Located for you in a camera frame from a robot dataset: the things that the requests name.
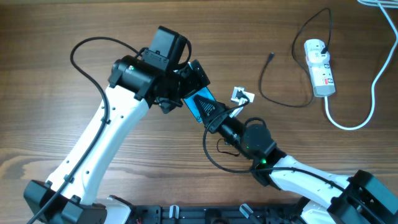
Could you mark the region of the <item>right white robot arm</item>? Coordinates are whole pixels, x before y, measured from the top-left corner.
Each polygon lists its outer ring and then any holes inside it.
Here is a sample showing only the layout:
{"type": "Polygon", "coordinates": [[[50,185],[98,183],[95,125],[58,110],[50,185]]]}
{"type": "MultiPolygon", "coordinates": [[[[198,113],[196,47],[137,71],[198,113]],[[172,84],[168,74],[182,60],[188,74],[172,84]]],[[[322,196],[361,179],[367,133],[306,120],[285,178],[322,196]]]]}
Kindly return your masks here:
{"type": "Polygon", "coordinates": [[[264,186],[303,197],[298,216],[305,223],[397,223],[397,197],[375,176],[359,170],[353,176],[325,172],[286,154],[271,138],[263,119],[244,123],[233,116],[250,100],[228,108],[197,95],[193,102],[205,125],[204,135],[218,133],[240,155],[253,161],[247,172],[264,186]]]}

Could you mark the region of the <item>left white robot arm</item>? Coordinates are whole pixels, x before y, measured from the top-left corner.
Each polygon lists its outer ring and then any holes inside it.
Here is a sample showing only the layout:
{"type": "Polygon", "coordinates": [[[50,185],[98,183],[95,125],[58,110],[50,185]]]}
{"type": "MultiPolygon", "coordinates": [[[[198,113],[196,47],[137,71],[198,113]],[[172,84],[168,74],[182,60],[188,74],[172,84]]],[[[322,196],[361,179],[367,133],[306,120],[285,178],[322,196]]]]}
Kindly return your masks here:
{"type": "Polygon", "coordinates": [[[152,106],[169,113],[209,84],[197,61],[181,61],[191,49],[186,37],[161,26],[149,47],[114,63],[108,86],[99,89],[101,104],[72,151],[47,180],[32,180],[25,188],[33,222],[132,223],[129,202],[97,198],[101,181],[126,136],[152,106]]]}

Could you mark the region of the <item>blue Galaxy smartphone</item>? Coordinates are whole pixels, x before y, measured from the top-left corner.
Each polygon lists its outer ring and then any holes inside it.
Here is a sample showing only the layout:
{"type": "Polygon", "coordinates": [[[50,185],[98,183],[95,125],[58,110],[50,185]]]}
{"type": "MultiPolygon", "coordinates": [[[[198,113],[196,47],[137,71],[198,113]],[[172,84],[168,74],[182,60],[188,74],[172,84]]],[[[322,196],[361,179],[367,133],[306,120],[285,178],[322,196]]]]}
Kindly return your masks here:
{"type": "Polygon", "coordinates": [[[188,71],[193,72],[194,77],[198,78],[198,80],[194,81],[194,84],[198,84],[198,87],[195,87],[193,93],[189,93],[188,96],[183,99],[183,101],[191,111],[196,121],[205,124],[208,117],[206,114],[211,108],[210,103],[216,100],[211,91],[208,89],[210,80],[199,61],[194,60],[188,64],[188,71]]]}

